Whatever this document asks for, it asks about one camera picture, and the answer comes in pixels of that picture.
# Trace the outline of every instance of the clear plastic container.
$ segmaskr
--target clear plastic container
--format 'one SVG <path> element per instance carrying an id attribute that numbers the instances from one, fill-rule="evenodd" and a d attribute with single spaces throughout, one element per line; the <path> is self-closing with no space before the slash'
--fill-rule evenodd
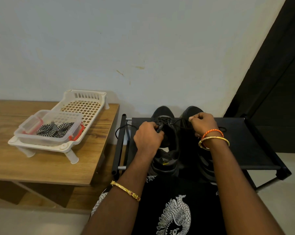
<path id="1" fill-rule="evenodd" d="M 63 112 L 56 110 L 40 110 L 31 115 L 24 121 L 14 132 L 14 135 L 23 143 L 42 145 L 42 146 L 59 146 L 68 141 L 75 141 L 84 130 L 82 122 L 83 114 L 73 112 Z M 56 125 L 74 122 L 62 138 L 44 137 L 36 135 L 36 131 L 44 124 L 55 122 Z"/>

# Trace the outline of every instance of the white wall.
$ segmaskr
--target white wall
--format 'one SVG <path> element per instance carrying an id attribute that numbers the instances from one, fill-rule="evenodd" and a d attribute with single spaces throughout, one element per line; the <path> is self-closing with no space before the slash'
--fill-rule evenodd
<path id="1" fill-rule="evenodd" d="M 0 99 L 227 110 L 285 0 L 0 0 Z"/>

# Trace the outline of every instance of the beige floor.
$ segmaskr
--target beige floor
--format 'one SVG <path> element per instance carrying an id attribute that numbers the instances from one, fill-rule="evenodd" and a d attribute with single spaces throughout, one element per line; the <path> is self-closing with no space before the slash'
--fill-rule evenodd
<path id="1" fill-rule="evenodd" d="M 293 173 L 259 192 L 259 196 L 273 213 L 287 235 L 295 235 L 295 154 L 279 154 Z M 275 176 L 274 171 L 249 171 L 258 186 Z M 62 214 L 0 208 L 0 235 L 77 235 L 88 215 Z"/>

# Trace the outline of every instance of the person's left hand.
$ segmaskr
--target person's left hand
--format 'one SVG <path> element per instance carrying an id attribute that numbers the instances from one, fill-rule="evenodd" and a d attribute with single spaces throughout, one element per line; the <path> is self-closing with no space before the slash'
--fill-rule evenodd
<path id="1" fill-rule="evenodd" d="M 158 126 L 155 122 L 143 122 L 133 137 L 138 148 L 137 155 L 144 155 L 150 161 L 152 161 L 164 138 L 164 132 L 157 133 L 156 128 Z"/>

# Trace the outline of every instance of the black shoe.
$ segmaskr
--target black shoe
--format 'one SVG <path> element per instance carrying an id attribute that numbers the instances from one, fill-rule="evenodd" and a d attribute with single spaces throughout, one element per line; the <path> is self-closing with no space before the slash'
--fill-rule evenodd
<path id="1" fill-rule="evenodd" d="M 175 118 L 167 106 L 156 109 L 151 120 L 158 125 L 157 132 L 164 132 L 164 139 L 149 169 L 149 175 L 178 175 L 178 158 L 180 154 L 179 139 L 174 126 Z"/>
<path id="2" fill-rule="evenodd" d="M 192 124 L 189 122 L 189 117 L 196 115 L 200 112 L 203 112 L 200 108 L 196 106 L 189 106 L 183 113 L 182 113 L 182 120 L 181 120 L 181 151 L 184 152 L 186 157 L 181 158 L 183 163 L 187 163 L 187 161 L 193 161 L 194 155 L 197 155 L 197 158 L 200 159 L 198 169 L 200 170 L 201 174 L 209 181 L 209 182 L 216 182 L 215 175 L 214 175 L 214 166 L 211 153 L 207 150 L 204 150 L 199 147 L 199 141 L 195 136 L 195 131 L 192 127 Z"/>

